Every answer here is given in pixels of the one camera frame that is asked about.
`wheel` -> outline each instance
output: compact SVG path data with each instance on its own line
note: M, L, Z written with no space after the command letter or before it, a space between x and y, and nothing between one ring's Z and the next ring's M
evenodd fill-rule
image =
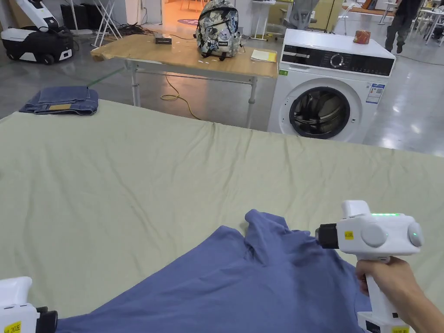
M54 57L50 54L43 55L42 60L43 63L48 66L51 66L55 62Z

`yellow label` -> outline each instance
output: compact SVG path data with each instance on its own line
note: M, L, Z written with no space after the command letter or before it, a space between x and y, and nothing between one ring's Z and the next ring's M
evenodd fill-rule
M57 104L57 105L51 105L49 107L49 111L63 111L63 110L69 110L72 104Z
M392 328L392 333L408 333L409 329L408 326L395 326Z
M345 235L345 239L347 241L352 241L354 239L353 231L346 231L346 232L344 232L344 235Z
M22 330L22 322L18 321L4 328L4 333L20 333Z

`blue t-shirt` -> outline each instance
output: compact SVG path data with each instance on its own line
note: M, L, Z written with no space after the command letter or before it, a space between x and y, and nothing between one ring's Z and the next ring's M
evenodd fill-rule
M355 268L285 219L251 210L245 238L218 228L202 244L58 333L362 333L371 311Z

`patterned backpack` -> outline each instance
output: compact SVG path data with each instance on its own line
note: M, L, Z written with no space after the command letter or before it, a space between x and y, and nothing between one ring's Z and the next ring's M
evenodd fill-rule
M241 45L238 31L238 10L227 0L210 0L199 16L196 34L197 46L204 58L234 57Z

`orange floor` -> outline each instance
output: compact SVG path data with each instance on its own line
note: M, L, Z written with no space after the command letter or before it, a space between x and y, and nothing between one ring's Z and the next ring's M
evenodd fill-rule
M164 4L163 12L163 24L167 26L178 26L180 28L193 28L196 27L196 22L202 11L202 5L200 0L175 0Z

